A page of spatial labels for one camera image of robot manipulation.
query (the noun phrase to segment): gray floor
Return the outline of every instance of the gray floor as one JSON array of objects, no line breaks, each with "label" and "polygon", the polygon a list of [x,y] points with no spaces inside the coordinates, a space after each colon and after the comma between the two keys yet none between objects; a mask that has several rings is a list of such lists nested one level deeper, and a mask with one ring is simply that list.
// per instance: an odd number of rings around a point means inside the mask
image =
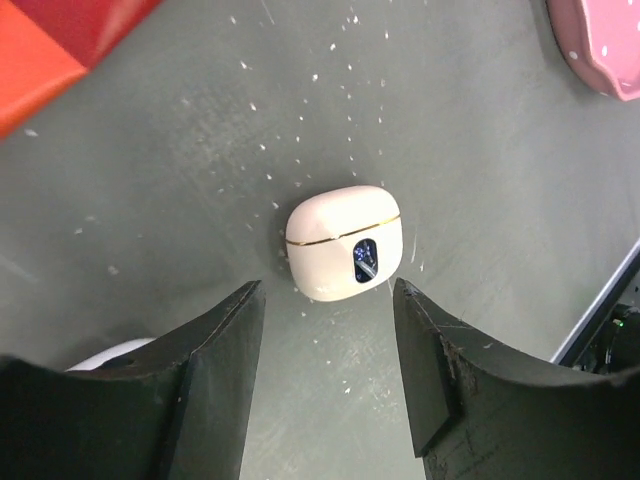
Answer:
[{"label": "gray floor", "polygon": [[66,367],[262,278],[243,480],[424,478],[387,286],[295,293],[287,215],[384,183],[398,274],[549,358],[640,234],[639,117],[542,0],[167,0],[0,149],[0,351]]}]

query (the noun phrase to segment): red object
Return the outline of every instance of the red object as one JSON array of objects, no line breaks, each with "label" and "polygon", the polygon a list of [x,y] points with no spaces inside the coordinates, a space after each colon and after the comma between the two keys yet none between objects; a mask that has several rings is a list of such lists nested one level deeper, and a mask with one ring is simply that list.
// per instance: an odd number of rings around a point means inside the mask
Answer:
[{"label": "red object", "polygon": [[13,0],[85,67],[95,67],[160,0]]},{"label": "red object", "polygon": [[161,0],[0,0],[0,139],[95,67]]},{"label": "red object", "polygon": [[29,17],[0,0],[0,138],[86,73]]}]

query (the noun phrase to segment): pink object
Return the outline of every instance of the pink object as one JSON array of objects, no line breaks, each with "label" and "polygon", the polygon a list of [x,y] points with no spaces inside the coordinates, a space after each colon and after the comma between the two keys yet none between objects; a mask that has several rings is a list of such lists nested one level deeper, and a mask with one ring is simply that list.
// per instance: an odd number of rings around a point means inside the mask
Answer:
[{"label": "pink object", "polygon": [[548,0],[569,66],[591,88],[640,97],[640,0]]}]

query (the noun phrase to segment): white earbuds case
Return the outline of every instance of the white earbuds case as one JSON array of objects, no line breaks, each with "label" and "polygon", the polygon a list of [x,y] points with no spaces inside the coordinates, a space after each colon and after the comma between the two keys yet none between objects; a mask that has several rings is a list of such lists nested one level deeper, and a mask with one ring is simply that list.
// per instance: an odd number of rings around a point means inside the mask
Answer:
[{"label": "white earbuds case", "polygon": [[378,187],[323,193],[293,211],[286,243],[302,293],[322,302],[352,297],[380,285],[400,265],[400,210]]}]

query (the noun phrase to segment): gold trim line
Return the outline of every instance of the gold trim line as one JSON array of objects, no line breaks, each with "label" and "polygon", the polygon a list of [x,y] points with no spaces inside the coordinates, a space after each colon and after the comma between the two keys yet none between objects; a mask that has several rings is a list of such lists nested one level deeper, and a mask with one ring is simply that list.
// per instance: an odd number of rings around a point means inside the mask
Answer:
[{"label": "gold trim line", "polygon": [[396,215],[393,218],[389,218],[387,220],[384,220],[382,222],[375,223],[373,225],[369,225],[368,227],[359,228],[358,230],[354,230],[353,232],[343,233],[342,235],[338,235],[336,237],[325,238],[323,240],[316,240],[314,242],[294,242],[294,241],[289,240],[289,239],[285,239],[285,242],[287,242],[289,245],[296,245],[297,247],[308,247],[310,245],[319,245],[321,243],[327,243],[327,242],[331,242],[333,240],[338,240],[338,239],[343,238],[343,237],[348,237],[350,235],[355,235],[356,233],[365,232],[367,230],[371,230],[372,228],[381,227],[382,225],[386,225],[388,223],[391,223],[391,222],[393,222],[395,220],[398,220],[399,218],[400,218],[400,214]]}]

